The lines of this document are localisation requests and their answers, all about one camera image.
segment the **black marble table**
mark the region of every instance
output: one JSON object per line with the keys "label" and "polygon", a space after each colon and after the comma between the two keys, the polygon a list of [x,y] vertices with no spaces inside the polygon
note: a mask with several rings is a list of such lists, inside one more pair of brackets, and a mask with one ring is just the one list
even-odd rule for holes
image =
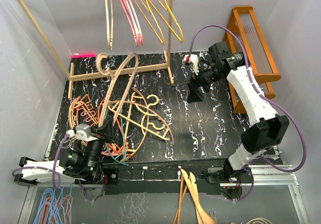
{"label": "black marble table", "polygon": [[[207,52],[198,52],[200,57],[210,60]],[[241,143],[241,134],[249,123],[245,115],[233,112],[230,92],[226,80],[212,85],[211,91],[206,94],[204,102],[187,103],[188,86],[191,70],[182,63],[185,53],[171,55],[171,69],[174,76],[174,86],[170,85],[167,70],[139,73],[133,85],[145,97],[155,94],[159,103],[153,109],[169,124],[175,143],[163,141],[152,135],[147,135],[141,149],[131,161],[170,161],[208,158],[227,158]],[[111,69],[119,66],[126,56],[110,56],[104,61],[104,66]],[[139,55],[140,65],[151,65],[164,62],[163,54]],[[95,58],[78,58],[75,63],[75,74],[96,72]],[[128,82],[128,75],[120,76],[113,90],[111,100],[120,98]],[[75,82],[73,85],[73,98],[88,94],[94,109],[106,96],[110,84],[109,78]],[[51,145],[49,160],[53,160],[57,147],[69,129],[68,108],[71,101],[67,99],[68,85],[61,101],[58,121],[56,124],[54,140]],[[133,111],[132,118],[138,121],[141,114]],[[142,138],[139,127],[129,126],[128,141],[131,148],[135,148]],[[116,131],[117,141],[122,143],[119,131]]]}

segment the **gray wall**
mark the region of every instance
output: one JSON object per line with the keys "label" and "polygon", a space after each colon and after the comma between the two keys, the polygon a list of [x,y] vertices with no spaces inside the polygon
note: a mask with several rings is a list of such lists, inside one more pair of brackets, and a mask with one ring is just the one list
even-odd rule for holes
{"label": "gray wall", "polygon": [[[193,34],[205,25],[219,24],[226,26],[232,8],[237,5],[253,6],[259,22],[265,24],[277,1],[174,0],[174,14],[182,27],[185,40],[180,43],[175,37],[172,37],[172,51],[187,51]],[[104,0],[45,0],[45,2],[73,53],[109,52],[106,43]],[[144,45],[136,47],[119,0],[113,0],[113,7],[114,45],[110,54],[156,53],[167,48],[167,43],[164,46],[161,45],[134,4],[144,36]],[[162,11],[162,13],[166,18],[168,17],[168,13],[165,11]],[[167,41],[167,27],[159,17],[157,19]],[[207,30],[200,34],[195,42],[194,49],[208,49],[213,43],[221,41],[223,35],[222,30]]]}
{"label": "gray wall", "polygon": [[[70,50],[46,4],[26,1],[68,67]],[[66,78],[16,0],[0,0],[0,16],[0,223],[17,223],[27,188],[11,171],[21,156],[42,160]]]}
{"label": "gray wall", "polygon": [[[274,84],[276,101],[300,123],[307,140],[307,161],[297,173],[299,189],[311,223],[320,223],[320,84],[321,0],[279,0],[267,21],[266,36],[282,75]],[[283,159],[301,161],[298,134],[290,126],[280,145]]]}

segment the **hanging hanger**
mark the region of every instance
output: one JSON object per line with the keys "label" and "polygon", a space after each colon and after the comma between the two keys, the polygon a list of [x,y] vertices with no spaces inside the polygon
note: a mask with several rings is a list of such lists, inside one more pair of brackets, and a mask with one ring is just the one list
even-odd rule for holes
{"label": "hanging hanger", "polygon": [[169,7],[169,5],[167,4],[167,1],[164,0],[164,3],[163,4],[160,0],[157,0],[159,2],[159,4],[165,9],[165,11],[167,11],[172,19],[175,21],[175,24],[177,25],[178,29],[179,29],[179,32],[180,32],[180,36],[178,36],[178,34],[174,31],[174,29],[169,25],[169,23],[167,22],[167,20],[162,16],[162,14],[159,12],[159,10],[155,7],[155,5],[151,2],[151,0],[147,0],[147,3],[150,4],[154,10],[158,13],[158,15],[160,16],[160,18],[165,22],[165,24],[168,26],[168,28],[172,31],[172,33],[176,36],[176,38],[180,41],[180,42],[183,42],[184,40],[184,36],[183,36],[183,32],[182,32],[182,29],[181,29],[181,26],[178,24],[171,8]]}
{"label": "hanging hanger", "polygon": [[133,33],[135,45],[138,46],[139,43],[143,45],[143,37],[142,37],[140,25],[131,1],[130,0],[119,0],[119,1],[125,12],[131,31]]}
{"label": "hanging hanger", "polygon": [[114,32],[114,15],[113,15],[113,9],[112,9],[112,0],[110,0],[110,24],[111,27],[109,27],[109,12],[108,12],[108,0],[105,0],[105,8],[106,8],[106,30],[107,30],[107,44],[108,48],[111,51],[112,50],[112,40],[113,40],[113,32]]}
{"label": "hanging hanger", "polygon": [[144,5],[144,7],[146,8],[147,12],[150,13],[154,19],[154,21],[156,22],[156,25],[159,29],[159,32],[160,32],[160,35],[157,33],[156,29],[153,27],[153,25],[151,24],[151,22],[149,21],[149,19],[147,18],[147,16],[145,15],[145,13],[143,12],[143,10],[141,9],[141,7],[139,6],[139,4],[137,3],[136,0],[133,0],[135,2],[135,4],[137,5],[138,9],[140,10],[140,12],[142,13],[142,15],[144,16],[145,20],[147,21],[147,23],[149,24],[150,28],[154,31],[155,35],[157,36],[157,38],[159,39],[159,41],[164,45],[165,43],[165,40],[164,40],[164,35],[163,35],[163,32],[152,12],[152,10],[150,9],[150,6],[147,2],[147,0],[145,0],[146,4],[143,2],[143,0],[140,0],[141,3]]}

